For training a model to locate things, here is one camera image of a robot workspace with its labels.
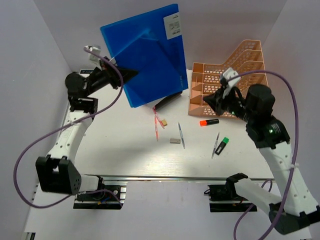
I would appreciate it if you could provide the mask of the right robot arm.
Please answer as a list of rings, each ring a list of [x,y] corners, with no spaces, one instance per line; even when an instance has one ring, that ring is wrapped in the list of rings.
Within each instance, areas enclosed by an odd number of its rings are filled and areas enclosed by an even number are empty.
[[[274,195],[255,184],[243,173],[226,179],[226,195],[236,200],[244,198],[265,212],[274,228],[287,235],[317,223],[320,205],[310,193],[300,173],[292,163],[292,147],[284,124],[272,115],[275,97],[269,87],[254,84],[246,97],[238,97],[234,87],[227,96],[221,87],[203,100],[217,114],[228,112],[245,121],[245,130],[267,162],[280,195]]]

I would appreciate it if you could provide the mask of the black pink drawer organizer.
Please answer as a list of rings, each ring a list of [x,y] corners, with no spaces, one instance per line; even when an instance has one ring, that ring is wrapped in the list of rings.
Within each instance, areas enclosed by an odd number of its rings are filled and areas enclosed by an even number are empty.
[[[168,105],[169,103],[171,103],[173,100],[175,100],[176,98],[178,98],[179,96],[181,96],[183,92],[180,91],[180,92],[177,92],[177,93],[174,93],[174,94],[171,94],[167,97],[165,97],[164,99],[162,99],[160,102],[158,102],[154,107],[153,109],[154,110],[159,110],[163,107],[165,107],[166,105]]]

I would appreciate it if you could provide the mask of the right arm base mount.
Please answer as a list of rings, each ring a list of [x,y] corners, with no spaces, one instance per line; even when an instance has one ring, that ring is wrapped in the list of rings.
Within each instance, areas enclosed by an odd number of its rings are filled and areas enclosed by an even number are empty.
[[[223,184],[208,185],[203,194],[209,198],[211,213],[244,213],[252,204],[246,198],[231,197]]]

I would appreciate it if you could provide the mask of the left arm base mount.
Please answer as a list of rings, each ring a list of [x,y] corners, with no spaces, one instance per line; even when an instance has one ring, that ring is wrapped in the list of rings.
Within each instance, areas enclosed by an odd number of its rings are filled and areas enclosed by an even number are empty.
[[[74,198],[76,210],[121,210],[127,192],[127,183],[100,177],[94,193],[80,193]]]

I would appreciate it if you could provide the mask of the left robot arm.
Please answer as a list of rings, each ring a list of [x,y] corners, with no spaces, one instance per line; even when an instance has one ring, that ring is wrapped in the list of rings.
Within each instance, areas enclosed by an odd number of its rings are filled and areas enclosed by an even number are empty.
[[[42,191],[66,195],[88,192],[94,199],[105,196],[106,187],[97,175],[80,174],[75,167],[75,157],[81,141],[98,111],[98,99],[90,95],[106,85],[114,89],[127,83],[138,71],[105,64],[96,67],[89,76],[72,72],[65,78],[70,104],[67,124],[58,140],[46,156],[38,157],[35,163]]]

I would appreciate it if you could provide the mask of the blue plastic folder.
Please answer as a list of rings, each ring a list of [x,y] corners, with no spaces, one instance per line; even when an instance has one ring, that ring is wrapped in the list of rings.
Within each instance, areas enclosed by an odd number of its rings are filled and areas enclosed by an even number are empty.
[[[102,26],[100,31],[118,67],[138,72],[124,85],[132,108],[188,89],[178,4]]]

